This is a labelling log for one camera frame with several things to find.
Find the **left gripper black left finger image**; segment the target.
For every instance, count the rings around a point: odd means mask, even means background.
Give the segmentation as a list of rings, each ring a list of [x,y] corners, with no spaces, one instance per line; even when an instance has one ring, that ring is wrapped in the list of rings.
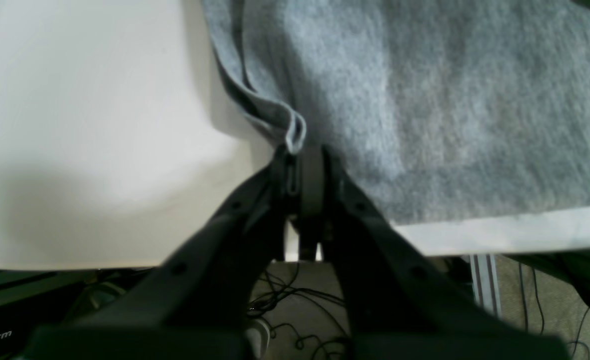
[[[260,274],[285,257],[297,159],[284,146],[206,225],[138,285],[69,325],[39,328],[30,360],[253,360],[247,305]]]

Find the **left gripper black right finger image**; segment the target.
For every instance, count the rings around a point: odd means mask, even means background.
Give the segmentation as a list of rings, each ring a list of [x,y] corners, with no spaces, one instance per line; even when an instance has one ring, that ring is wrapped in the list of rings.
[[[299,258],[333,265],[349,317],[350,360],[567,360],[476,305],[391,228],[324,148],[297,156]]]

